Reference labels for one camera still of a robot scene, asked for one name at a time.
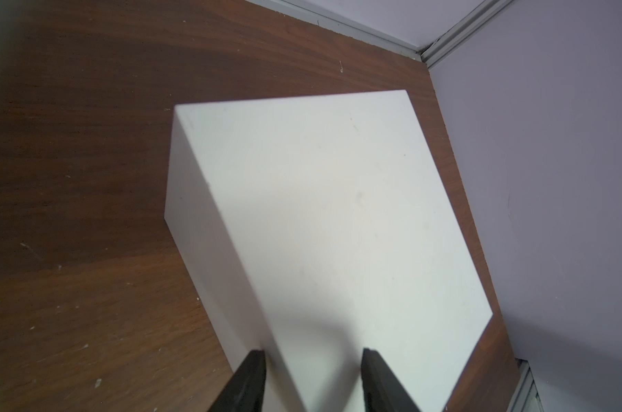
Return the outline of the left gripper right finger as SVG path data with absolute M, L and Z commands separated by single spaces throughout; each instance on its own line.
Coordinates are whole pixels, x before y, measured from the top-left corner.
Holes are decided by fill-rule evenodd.
M 362 351 L 361 378 L 367 412 L 421 411 L 378 351 Z

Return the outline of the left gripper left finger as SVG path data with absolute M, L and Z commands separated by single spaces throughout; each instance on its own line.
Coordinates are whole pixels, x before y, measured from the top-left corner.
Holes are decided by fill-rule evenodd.
M 222 389 L 209 412 L 261 412 L 266 383 L 264 350 L 251 350 Z

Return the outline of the white three-drawer cabinet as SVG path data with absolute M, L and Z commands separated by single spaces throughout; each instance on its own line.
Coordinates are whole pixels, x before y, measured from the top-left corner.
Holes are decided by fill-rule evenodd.
M 378 351 L 441 411 L 492 317 L 404 90 L 180 104 L 165 220 L 266 411 L 362 411 Z

